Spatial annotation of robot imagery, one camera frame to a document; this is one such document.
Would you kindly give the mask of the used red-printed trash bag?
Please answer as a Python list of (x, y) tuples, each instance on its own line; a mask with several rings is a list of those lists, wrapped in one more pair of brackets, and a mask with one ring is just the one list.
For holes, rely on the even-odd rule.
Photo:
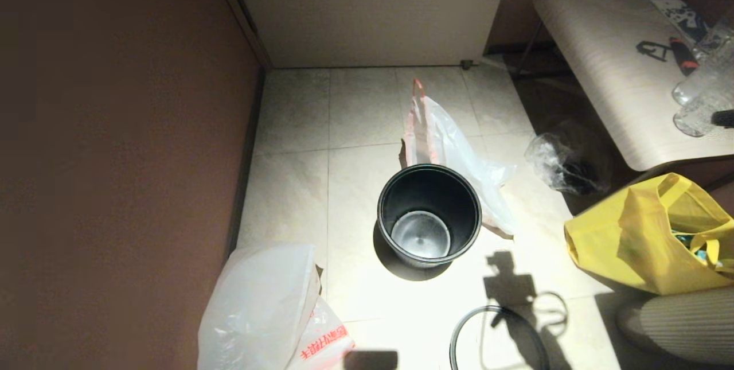
[(427, 96), (417, 78), (412, 81), (399, 161), (403, 168), (433, 164), (461, 174), (479, 197), (482, 225), (503, 239), (516, 237), (520, 225), (501, 188), (514, 176), (517, 167), (482, 158), (475, 152), (448, 111)]

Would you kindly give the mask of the yellow shopping bag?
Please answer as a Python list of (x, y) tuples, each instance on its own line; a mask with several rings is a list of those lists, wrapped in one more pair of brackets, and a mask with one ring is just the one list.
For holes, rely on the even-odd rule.
[(577, 267), (660, 296), (734, 286), (734, 217), (668, 173), (630, 185), (564, 226)]

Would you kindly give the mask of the crumpled clear plastic bag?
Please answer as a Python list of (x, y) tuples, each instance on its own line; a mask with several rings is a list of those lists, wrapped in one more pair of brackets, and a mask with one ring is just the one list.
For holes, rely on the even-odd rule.
[(525, 160), (551, 189), (599, 195), (611, 186), (611, 160), (597, 138), (573, 131), (542, 133), (530, 141)]

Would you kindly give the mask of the black round trash bin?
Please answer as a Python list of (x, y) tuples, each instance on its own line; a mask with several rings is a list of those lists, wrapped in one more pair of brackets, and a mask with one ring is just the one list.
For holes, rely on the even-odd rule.
[(378, 196), (382, 240), (411, 268), (448, 265), (479, 236), (482, 208), (474, 187), (445, 166), (419, 164), (394, 174)]

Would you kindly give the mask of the new white plastic bag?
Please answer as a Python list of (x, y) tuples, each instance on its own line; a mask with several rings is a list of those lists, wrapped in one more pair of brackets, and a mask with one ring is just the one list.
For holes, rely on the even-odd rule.
[(321, 295), (315, 247), (236, 249), (198, 331), (197, 370), (332, 370), (354, 347)]

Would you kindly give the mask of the clear plastic bottle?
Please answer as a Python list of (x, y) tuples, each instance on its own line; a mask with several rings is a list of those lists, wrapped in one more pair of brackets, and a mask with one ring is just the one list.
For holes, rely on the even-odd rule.
[(724, 41), (718, 48), (699, 59), (699, 67), (672, 90), (672, 98), (684, 106), (709, 88), (734, 82), (734, 39)]
[(697, 61), (716, 53), (727, 41), (734, 38), (734, 11), (721, 17), (718, 22), (708, 29), (706, 35), (697, 41), (692, 49)]
[(709, 89), (682, 106), (674, 114), (672, 121), (679, 131), (689, 137), (704, 137), (713, 130), (724, 129), (711, 124), (711, 115), (716, 111), (730, 109), (734, 109), (734, 91)]

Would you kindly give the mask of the red black hand tool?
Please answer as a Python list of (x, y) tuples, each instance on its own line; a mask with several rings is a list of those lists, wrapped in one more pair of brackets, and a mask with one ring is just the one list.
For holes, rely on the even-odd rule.
[(669, 38), (669, 45), (677, 66), (684, 76), (691, 75), (699, 68), (699, 61), (682, 39), (672, 36)]

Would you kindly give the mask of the black clip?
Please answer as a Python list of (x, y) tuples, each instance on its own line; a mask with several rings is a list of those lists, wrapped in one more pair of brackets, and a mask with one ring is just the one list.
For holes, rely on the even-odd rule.
[(668, 51), (671, 51), (669, 46), (651, 41), (640, 41), (640, 43), (637, 43), (637, 46), (635, 46), (635, 49), (637, 50), (637, 53), (642, 54), (643, 56), (647, 56), (664, 63), (667, 62)]

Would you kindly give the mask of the blue white printed paper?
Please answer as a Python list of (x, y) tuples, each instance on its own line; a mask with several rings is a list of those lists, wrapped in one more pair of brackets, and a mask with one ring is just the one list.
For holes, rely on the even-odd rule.
[(705, 20), (682, 0), (650, 0), (688, 43), (696, 44), (708, 35)]

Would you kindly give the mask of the beige wood-grain table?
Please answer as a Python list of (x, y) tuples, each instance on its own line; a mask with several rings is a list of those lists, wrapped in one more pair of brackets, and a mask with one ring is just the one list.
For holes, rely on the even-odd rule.
[(694, 138), (674, 126), (681, 70), (637, 51), (678, 36), (653, 0), (534, 0), (534, 8), (631, 169), (734, 155), (734, 130)]

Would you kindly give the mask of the black metal table leg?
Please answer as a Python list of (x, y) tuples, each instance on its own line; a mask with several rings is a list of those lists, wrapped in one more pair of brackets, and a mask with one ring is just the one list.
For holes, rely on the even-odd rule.
[(525, 64), (527, 64), (527, 60), (529, 59), (530, 53), (534, 49), (535, 43), (537, 41), (538, 36), (540, 35), (540, 31), (543, 30), (543, 21), (539, 20), (534, 32), (532, 33), (532, 36), (530, 37), (527, 45), (525, 46), (524, 51), (522, 52), (521, 59), (519, 60), (516, 68), (511, 74), (511, 78), (514, 81), (519, 80), (526, 80), (526, 79), (533, 79), (540, 77), (539, 72), (525, 72)]

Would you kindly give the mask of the beige ribbed cushion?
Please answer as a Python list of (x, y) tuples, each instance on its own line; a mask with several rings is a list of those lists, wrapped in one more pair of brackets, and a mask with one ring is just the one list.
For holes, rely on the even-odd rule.
[(629, 302), (614, 322), (645, 352), (734, 370), (734, 286)]

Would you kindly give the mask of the white cabinet panel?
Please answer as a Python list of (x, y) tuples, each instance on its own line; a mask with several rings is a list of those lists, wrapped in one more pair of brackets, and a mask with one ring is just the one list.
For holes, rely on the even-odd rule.
[(244, 0), (276, 68), (479, 59), (501, 0)]

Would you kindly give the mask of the dark robot chest edge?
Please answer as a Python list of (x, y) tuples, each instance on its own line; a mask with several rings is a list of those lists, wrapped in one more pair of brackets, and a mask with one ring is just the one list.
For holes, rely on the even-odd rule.
[(397, 370), (399, 354), (396, 350), (355, 349), (342, 361), (342, 370)]

